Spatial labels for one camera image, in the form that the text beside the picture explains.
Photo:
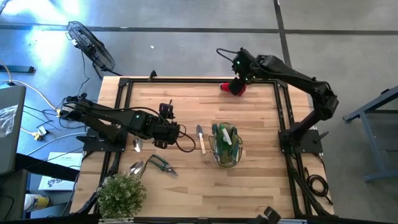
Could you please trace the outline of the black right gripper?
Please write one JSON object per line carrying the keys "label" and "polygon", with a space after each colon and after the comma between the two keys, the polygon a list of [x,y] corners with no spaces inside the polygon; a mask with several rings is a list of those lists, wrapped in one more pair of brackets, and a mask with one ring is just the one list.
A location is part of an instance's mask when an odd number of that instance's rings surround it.
{"label": "black right gripper", "polygon": [[247,83],[256,81],[254,72],[255,58],[244,48],[240,48],[233,59],[232,70],[237,75],[229,82],[229,90],[231,93],[242,95],[246,91]]}

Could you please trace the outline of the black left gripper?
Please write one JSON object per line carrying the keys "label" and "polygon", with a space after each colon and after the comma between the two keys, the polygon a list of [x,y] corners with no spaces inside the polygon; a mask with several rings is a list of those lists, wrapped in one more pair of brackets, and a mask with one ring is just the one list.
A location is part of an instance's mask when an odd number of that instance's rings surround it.
{"label": "black left gripper", "polygon": [[168,145],[176,143],[180,132],[180,125],[176,121],[173,121],[174,118],[173,106],[161,103],[159,105],[158,121],[152,133],[155,147],[166,149]]}

